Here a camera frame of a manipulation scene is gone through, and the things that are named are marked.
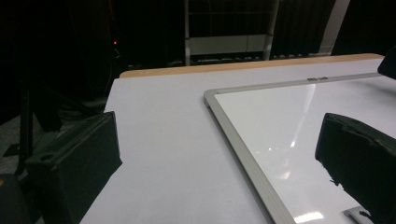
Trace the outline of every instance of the white surface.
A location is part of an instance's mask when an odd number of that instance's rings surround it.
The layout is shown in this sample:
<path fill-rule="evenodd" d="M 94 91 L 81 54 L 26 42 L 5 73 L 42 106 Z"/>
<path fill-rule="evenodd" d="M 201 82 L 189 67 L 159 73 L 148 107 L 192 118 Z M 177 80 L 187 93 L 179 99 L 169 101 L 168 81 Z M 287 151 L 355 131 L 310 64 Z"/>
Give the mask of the white surface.
<path fill-rule="evenodd" d="M 204 91 L 376 71 L 381 60 L 116 79 L 123 165 L 81 223 L 265 223 Z"/>
<path fill-rule="evenodd" d="M 343 211 L 359 204 L 315 160 L 323 117 L 344 115 L 396 137 L 396 80 L 370 77 L 215 97 L 297 223 L 353 223 Z"/>

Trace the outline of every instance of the black stand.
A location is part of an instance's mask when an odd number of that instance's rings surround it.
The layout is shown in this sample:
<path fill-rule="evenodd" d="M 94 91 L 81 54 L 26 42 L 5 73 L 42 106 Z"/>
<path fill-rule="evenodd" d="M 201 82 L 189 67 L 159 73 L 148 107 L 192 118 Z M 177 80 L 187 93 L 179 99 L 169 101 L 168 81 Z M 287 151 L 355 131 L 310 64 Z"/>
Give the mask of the black stand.
<path fill-rule="evenodd" d="M 59 131 L 62 123 L 54 102 L 69 105 L 86 116 L 97 114 L 45 85 L 28 83 L 21 85 L 21 136 L 19 163 L 15 175 L 21 175 L 25 161 L 33 154 L 33 113 L 45 132 Z"/>

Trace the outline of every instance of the black object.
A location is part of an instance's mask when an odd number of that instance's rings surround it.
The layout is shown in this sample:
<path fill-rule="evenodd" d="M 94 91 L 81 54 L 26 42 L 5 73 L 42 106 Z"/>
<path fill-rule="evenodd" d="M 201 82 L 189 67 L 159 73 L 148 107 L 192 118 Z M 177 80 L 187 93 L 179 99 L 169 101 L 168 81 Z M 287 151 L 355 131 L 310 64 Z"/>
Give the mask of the black object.
<path fill-rule="evenodd" d="M 26 161 L 46 223 L 79 223 L 122 164 L 115 115 L 85 119 Z"/>
<path fill-rule="evenodd" d="M 374 223 L 396 223 L 396 139 L 358 120 L 326 114 L 315 158 Z"/>
<path fill-rule="evenodd" d="M 396 47 L 390 49 L 378 67 L 378 73 L 396 79 Z"/>
<path fill-rule="evenodd" d="M 26 201 L 15 175 L 0 175 L 0 222 L 31 223 Z"/>

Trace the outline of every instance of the table surface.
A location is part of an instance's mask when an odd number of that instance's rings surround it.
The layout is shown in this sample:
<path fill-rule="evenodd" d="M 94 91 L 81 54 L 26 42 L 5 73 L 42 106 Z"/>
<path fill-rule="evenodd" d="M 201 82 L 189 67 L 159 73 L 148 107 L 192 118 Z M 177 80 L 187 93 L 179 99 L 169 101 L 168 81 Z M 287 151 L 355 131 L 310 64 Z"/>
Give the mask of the table surface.
<path fill-rule="evenodd" d="M 206 108 L 204 92 L 373 73 L 382 58 L 362 54 L 122 74 L 133 78 L 114 81 L 106 111 L 116 113 L 123 165 L 81 223 L 271 223 Z"/>

